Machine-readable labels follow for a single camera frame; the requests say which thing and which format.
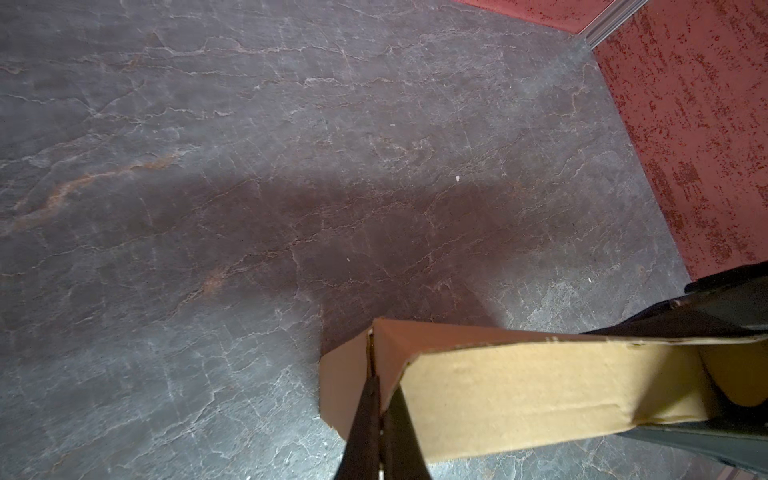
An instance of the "stone floor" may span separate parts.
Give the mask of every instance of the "stone floor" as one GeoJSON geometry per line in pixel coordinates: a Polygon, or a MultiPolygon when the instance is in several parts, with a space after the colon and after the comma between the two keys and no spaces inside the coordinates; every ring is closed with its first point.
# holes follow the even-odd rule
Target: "stone floor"
{"type": "MultiPolygon", "coordinates": [[[[448,0],[4,3],[0,477],[331,478],[376,316],[581,332],[687,275],[590,51],[448,0]]],[[[709,478],[618,437],[435,478],[709,478]]]]}

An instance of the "cardboard box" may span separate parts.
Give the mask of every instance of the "cardboard box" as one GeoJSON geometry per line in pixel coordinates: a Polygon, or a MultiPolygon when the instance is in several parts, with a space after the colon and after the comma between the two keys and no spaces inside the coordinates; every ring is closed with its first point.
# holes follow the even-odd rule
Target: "cardboard box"
{"type": "Polygon", "coordinates": [[[719,412],[712,378],[724,379],[718,386],[740,405],[768,398],[766,338],[564,335],[376,319],[320,360],[320,415],[346,439],[375,372],[382,411],[402,386],[427,462],[705,420],[719,412]],[[739,368],[745,361],[751,367],[739,368]]]}

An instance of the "brown cardboard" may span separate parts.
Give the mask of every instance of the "brown cardboard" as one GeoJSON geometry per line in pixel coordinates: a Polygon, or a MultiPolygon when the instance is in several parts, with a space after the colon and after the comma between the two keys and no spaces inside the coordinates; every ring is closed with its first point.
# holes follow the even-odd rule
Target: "brown cardboard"
{"type": "Polygon", "coordinates": [[[377,319],[321,359],[321,416],[347,436],[370,344],[382,410],[399,383],[428,462],[703,420],[717,414],[717,403],[699,347],[760,339],[635,339],[377,319]]]}

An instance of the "red textured surface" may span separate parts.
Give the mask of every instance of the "red textured surface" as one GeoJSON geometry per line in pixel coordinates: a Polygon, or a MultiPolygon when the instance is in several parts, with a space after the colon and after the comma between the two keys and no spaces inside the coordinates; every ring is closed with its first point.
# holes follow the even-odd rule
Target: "red textured surface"
{"type": "Polygon", "coordinates": [[[652,0],[596,54],[691,277],[768,260],[766,1],[652,0]]]}
{"type": "Polygon", "coordinates": [[[608,7],[612,0],[456,0],[528,22],[578,33],[608,7]]]}

